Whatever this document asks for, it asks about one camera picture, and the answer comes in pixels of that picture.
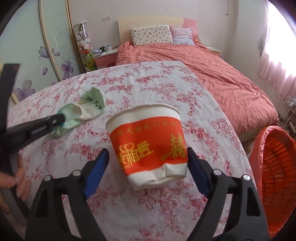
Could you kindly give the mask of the person's left hand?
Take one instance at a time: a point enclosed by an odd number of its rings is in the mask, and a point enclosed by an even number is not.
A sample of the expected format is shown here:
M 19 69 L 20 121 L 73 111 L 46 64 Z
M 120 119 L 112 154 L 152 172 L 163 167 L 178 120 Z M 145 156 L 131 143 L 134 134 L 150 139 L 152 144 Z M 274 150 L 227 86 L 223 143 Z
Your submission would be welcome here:
M 20 154 L 17 156 L 18 169 L 14 176 L 1 172 L 1 188 L 12 188 L 16 186 L 16 196 L 22 201 L 29 197 L 29 188 L 25 178 L 25 169 L 23 167 L 23 158 Z

